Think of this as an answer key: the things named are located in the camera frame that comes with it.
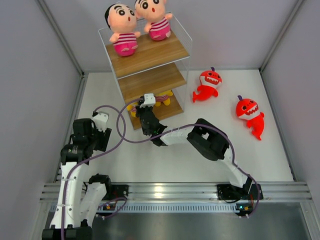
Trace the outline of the boy plush doll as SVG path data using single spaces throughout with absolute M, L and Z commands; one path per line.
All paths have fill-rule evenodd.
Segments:
M 166 13 L 166 0 L 136 0 L 134 4 L 137 18 L 144 18 L 144 31 L 153 41 L 162 41 L 171 36 L 172 13 Z
M 138 48 L 137 39 L 141 36 L 141 33 L 136 31 L 135 12 L 128 5 L 115 3 L 108 7 L 104 18 L 112 31 L 109 42 L 112 43 L 115 52 L 121 57 L 133 55 Z

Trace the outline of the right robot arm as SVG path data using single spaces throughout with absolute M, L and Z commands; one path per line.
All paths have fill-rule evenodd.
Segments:
M 235 150 L 228 136 L 203 118 L 195 124 L 170 129 L 160 123 L 153 113 L 153 107 L 136 108 L 142 132 L 158 146 L 191 144 L 204 158 L 220 164 L 229 183 L 218 184 L 218 199 L 227 203 L 239 200 L 262 200 L 261 185 L 245 173 L 236 163 Z

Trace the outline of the yellow plush toy striped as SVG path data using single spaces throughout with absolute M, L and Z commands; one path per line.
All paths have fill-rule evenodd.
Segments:
M 169 106 L 171 104 L 171 99 L 174 94 L 172 90 L 168 90 L 165 92 L 161 92 L 155 95 L 155 107 L 159 107 L 161 104 L 164 104 L 165 106 Z

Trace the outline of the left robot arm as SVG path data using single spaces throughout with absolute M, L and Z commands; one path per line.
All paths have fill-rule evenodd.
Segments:
M 90 240 L 92 224 L 101 200 L 109 199 L 113 187 L 108 175 L 95 174 L 83 191 L 88 159 L 94 151 L 105 152 L 111 135 L 108 114 L 76 119 L 73 133 L 61 152 L 61 183 L 53 219 L 42 231 L 43 240 Z

